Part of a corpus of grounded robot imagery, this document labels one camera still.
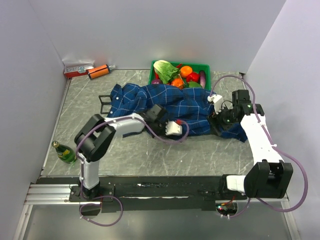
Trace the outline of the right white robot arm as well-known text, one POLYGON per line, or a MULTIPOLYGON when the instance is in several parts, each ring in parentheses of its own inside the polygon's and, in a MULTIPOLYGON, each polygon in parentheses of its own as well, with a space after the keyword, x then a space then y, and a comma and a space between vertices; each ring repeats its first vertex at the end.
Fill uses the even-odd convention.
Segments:
POLYGON ((232 92, 232 108, 223 107, 221 95, 207 98, 213 105, 213 113, 207 117, 211 133, 221 137, 236 124, 240 124, 249 142, 253 156, 253 167, 246 175, 223 176, 218 193, 230 199, 236 192, 248 198, 281 199, 285 196, 293 175, 293 167, 285 163, 275 151, 267 133, 265 113, 260 104, 253 104, 248 90, 232 92))

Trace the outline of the blue plaid shirt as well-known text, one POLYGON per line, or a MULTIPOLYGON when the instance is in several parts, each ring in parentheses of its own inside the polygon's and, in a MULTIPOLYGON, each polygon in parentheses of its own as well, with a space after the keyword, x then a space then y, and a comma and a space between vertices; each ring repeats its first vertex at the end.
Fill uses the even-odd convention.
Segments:
POLYGON ((190 137, 209 135, 211 126, 207 117, 214 110, 208 102, 209 95, 210 91, 199 87, 179 89, 166 84, 116 84, 110 93, 111 107, 107 116, 122 117, 160 105, 167 111, 165 119, 183 120, 188 124, 190 137))

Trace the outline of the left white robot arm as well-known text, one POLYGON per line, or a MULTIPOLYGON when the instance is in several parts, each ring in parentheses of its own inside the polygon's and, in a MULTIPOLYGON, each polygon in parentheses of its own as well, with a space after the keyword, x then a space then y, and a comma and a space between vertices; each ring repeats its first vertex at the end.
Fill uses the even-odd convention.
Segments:
POLYGON ((156 133, 164 129, 161 119, 166 110, 155 104, 152 108, 126 116, 103 118, 93 115, 74 138, 75 154, 80 160, 80 195, 95 200, 100 192, 99 164, 115 137, 141 133, 151 127, 156 133))

